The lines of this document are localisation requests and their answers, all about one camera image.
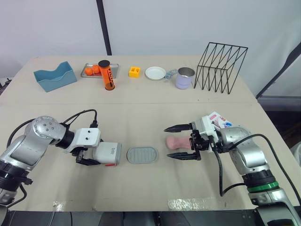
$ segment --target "white wall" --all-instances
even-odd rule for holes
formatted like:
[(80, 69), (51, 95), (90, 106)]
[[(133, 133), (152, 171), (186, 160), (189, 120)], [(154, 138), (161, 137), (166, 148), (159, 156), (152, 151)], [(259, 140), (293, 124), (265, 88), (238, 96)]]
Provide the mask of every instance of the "white wall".
[(104, 0), (104, 8), (114, 55), (198, 55), (210, 41), (249, 47), (240, 74), (255, 95), (301, 41), (300, 0)]
[(0, 77), (44, 55), (106, 55), (95, 0), (0, 1)]

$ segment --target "beige table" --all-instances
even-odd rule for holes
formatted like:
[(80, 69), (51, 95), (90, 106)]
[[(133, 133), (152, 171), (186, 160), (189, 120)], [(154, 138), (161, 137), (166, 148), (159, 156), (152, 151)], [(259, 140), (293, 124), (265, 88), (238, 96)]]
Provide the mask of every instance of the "beige table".
[[(81, 78), (85, 63), (108, 59), (120, 65), (116, 88), (106, 91), (102, 80)], [(32, 59), (0, 96), (2, 136), (5, 150), (11, 131), (23, 121), (50, 115), (63, 121), (74, 113), (94, 108), (105, 141), (121, 142), (123, 150), (117, 167), (83, 166), (61, 149), (50, 146), (37, 167), (29, 174), (33, 184), (26, 186), (28, 197), (16, 210), (65, 211), (147, 211), (147, 210), (221, 210), (254, 208), (245, 187), (230, 190), (224, 197), (218, 192), (218, 165), (214, 154), (202, 152), (201, 161), (179, 161), (166, 157), (168, 133), (163, 129), (188, 123), (217, 111), (234, 124), (253, 133), (265, 134), (272, 142), (285, 169), (301, 190), (300, 168), (281, 136), (257, 103), (247, 86), (238, 78), (230, 95), (202, 91), (200, 88), (178, 90), (172, 81), (150, 81), (127, 76), (130, 66), (160, 65), (166, 70), (181, 66), (195, 68), (199, 56), (54, 56)], [(54, 70), (68, 60), (78, 82), (46, 93), (32, 72)], [(87, 127), (93, 114), (82, 115), (72, 129)], [(189, 132), (175, 134), (188, 135)], [(293, 190), (278, 167), (268, 145), (260, 138), (277, 181), (294, 205)], [(153, 146), (159, 159), (152, 164), (131, 164), (126, 152), (133, 146)], [(228, 154), (222, 154), (224, 187), (241, 182)]]

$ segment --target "wire basket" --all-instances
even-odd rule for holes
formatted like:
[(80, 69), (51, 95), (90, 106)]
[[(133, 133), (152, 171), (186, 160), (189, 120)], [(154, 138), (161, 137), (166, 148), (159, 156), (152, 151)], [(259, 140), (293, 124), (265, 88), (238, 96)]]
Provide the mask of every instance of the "wire basket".
[(208, 91), (213, 89), (215, 92), (220, 90), (223, 93), (226, 90), (230, 94), (247, 50), (247, 47), (242, 46), (208, 43), (198, 63), (194, 88), (199, 84), (202, 89), (206, 87)]

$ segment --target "pink sponge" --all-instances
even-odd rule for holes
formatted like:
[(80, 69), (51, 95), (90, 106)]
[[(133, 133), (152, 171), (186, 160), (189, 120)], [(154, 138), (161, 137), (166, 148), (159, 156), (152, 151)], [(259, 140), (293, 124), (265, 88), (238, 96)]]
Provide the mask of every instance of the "pink sponge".
[(177, 148), (191, 149), (189, 138), (190, 137), (167, 137), (166, 145), (171, 150), (175, 150)]

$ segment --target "orange fruit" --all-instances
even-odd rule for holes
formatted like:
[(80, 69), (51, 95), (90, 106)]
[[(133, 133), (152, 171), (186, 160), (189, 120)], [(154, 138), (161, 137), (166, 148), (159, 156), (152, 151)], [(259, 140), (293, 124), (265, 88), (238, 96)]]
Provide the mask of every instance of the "orange fruit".
[(93, 70), (92, 70), (92, 68), (91, 67), (87, 67), (86, 69), (85, 69), (85, 73), (86, 73), (86, 75), (93, 75)]
[(98, 65), (93, 65), (93, 66), (92, 66), (92, 70), (93, 70), (94, 74), (100, 73), (100, 71), (99, 71), (99, 66), (98, 66)]

